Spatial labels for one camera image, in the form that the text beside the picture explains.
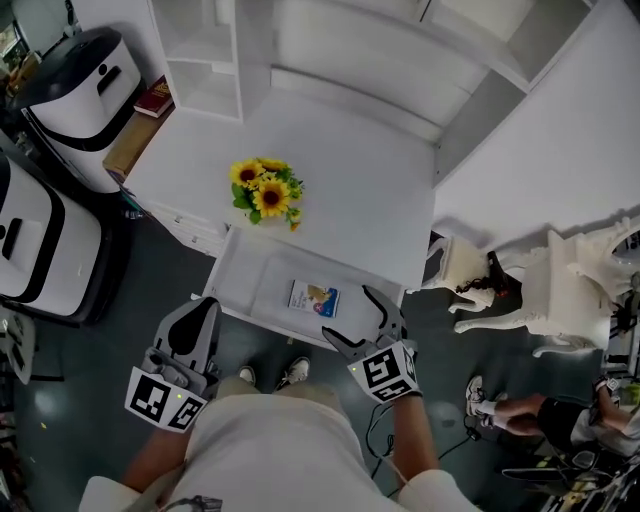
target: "sunflower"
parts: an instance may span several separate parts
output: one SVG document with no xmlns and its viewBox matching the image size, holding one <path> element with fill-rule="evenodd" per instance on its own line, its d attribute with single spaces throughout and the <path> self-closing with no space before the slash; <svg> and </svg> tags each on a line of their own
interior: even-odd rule
<svg viewBox="0 0 640 512">
<path fill-rule="evenodd" d="M 283 162 L 282 160 L 274 160 L 273 158 L 258 158 L 258 161 L 262 164 L 262 167 L 269 171 L 278 172 L 289 167 L 289 164 L 287 162 Z"/>
<path fill-rule="evenodd" d="M 260 183 L 260 175 L 264 173 L 264 167 L 257 160 L 245 160 L 236 162 L 231 166 L 229 178 L 231 182 L 244 188 L 255 190 Z"/>
<path fill-rule="evenodd" d="M 289 187 L 278 181 L 263 181 L 253 193 L 253 202 L 263 217 L 278 217 L 289 209 Z"/>
</svg>

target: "sneaker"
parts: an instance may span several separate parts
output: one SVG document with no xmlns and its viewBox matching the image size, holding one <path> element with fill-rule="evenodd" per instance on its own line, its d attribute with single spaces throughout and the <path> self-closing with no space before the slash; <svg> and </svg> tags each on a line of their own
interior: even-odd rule
<svg viewBox="0 0 640 512">
<path fill-rule="evenodd" d="M 256 372 L 253 371 L 253 368 L 251 368 L 251 366 L 243 366 L 242 368 L 240 368 L 238 377 L 240 377 L 244 381 L 247 381 L 248 384 L 251 384 L 252 386 L 255 387 Z"/>
<path fill-rule="evenodd" d="M 507 393 L 503 391 L 496 397 L 495 401 L 502 402 L 503 400 L 507 400 L 508 398 L 509 398 L 509 395 L 507 395 Z M 490 414 L 485 414 L 482 416 L 482 419 L 480 420 L 480 425 L 482 425 L 485 428 L 493 428 L 495 426 L 494 419 L 495 419 L 495 416 L 491 416 Z"/>
<path fill-rule="evenodd" d="M 487 397 L 484 389 L 482 389 L 481 375 L 476 375 L 469 381 L 465 396 L 467 398 L 467 416 L 479 416 L 480 414 L 476 412 L 476 407 Z"/>
<path fill-rule="evenodd" d="M 309 376 L 309 366 L 311 362 L 306 357 L 299 357 L 289 369 L 284 372 L 284 377 L 280 381 L 280 383 L 276 386 L 276 391 L 280 391 L 282 388 L 289 386 L 290 384 L 295 384 L 296 382 L 304 382 L 307 380 Z"/>
</svg>

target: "open drawer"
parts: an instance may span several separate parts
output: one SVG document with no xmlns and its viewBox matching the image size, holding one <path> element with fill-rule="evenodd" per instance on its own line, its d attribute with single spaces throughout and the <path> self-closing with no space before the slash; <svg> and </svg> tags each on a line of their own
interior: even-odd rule
<svg viewBox="0 0 640 512">
<path fill-rule="evenodd" d="M 340 291 L 335 318 L 288 307 L 295 279 Z M 333 349 L 322 336 L 331 327 L 348 338 L 375 339 L 380 311 L 366 298 L 362 285 L 373 286 L 400 306 L 401 285 L 293 247 L 272 238 L 232 227 L 216 260 L 203 295 L 220 301 L 236 318 L 298 340 Z"/>
</svg>

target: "white shirt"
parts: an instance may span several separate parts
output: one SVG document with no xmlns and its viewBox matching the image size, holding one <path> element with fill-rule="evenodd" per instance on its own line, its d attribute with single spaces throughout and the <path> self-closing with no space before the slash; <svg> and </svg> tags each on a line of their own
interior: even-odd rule
<svg viewBox="0 0 640 512">
<path fill-rule="evenodd" d="M 640 407 L 631 412 L 631 420 L 622 432 L 597 422 L 589 423 L 590 411 L 585 409 L 578 416 L 578 421 L 571 432 L 571 443 L 579 446 L 589 441 L 598 441 L 623 457 L 632 457 L 640 450 Z"/>
<path fill-rule="evenodd" d="M 477 511 L 453 477 L 439 470 L 413 478 L 397 503 L 384 497 L 347 419 L 297 398 L 240 395 L 211 403 L 196 422 L 187 460 L 163 511 Z M 121 510 L 137 496 L 126 488 L 106 491 L 104 479 L 96 496 L 94 480 L 81 512 Z M 105 494 L 115 500 L 110 508 L 102 506 Z"/>
</svg>

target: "yellow flower bouquet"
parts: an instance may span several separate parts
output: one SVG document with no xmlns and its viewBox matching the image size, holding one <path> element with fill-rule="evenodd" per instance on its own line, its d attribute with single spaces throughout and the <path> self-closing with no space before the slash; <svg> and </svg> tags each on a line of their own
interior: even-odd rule
<svg viewBox="0 0 640 512">
<path fill-rule="evenodd" d="M 265 217 L 284 216 L 291 231 L 300 225 L 302 210 L 291 203 L 302 199 L 304 185 L 289 164 L 271 158 L 236 162 L 229 172 L 233 206 L 248 211 L 252 224 Z"/>
</svg>

